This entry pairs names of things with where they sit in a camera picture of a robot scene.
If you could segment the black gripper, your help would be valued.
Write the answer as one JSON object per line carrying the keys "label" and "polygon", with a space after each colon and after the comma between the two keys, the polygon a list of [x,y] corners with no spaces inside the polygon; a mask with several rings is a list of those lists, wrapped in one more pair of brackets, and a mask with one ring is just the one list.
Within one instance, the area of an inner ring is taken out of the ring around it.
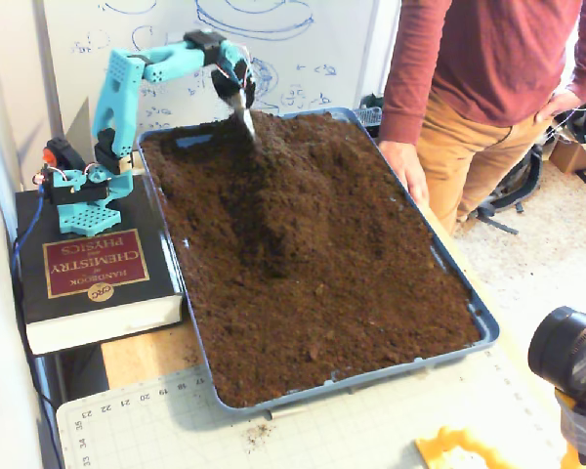
{"label": "black gripper", "polygon": [[254,103],[256,91],[252,70],[249,70],[244,78],[235,80],[215,69],[211,72],[211,79],[218,97],[232,107],[237,120],[245,128],[250,140],[255,143],[256,132],[249,109]]}

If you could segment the person's right hand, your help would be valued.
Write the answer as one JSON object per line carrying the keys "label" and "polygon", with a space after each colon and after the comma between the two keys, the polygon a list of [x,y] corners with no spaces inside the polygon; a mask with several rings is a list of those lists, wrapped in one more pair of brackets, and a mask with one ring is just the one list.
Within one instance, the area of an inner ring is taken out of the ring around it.
{"label": "person's right hand", "polygon": [[416,148],[411,144],[382,141],[379,150],[417,205],[429,204],[429,191]]}

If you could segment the person's left hand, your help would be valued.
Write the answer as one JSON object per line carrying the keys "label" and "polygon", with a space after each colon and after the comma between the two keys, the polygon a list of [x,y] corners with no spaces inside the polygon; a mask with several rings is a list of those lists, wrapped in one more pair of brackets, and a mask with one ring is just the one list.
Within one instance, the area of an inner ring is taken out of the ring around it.
{"label": "person's left hand", "polygon": [[575,108],[579,108],[584,102],[572,91],[563,90],[554,94],[534,117],[535,123],[543,122],[549,118]]}

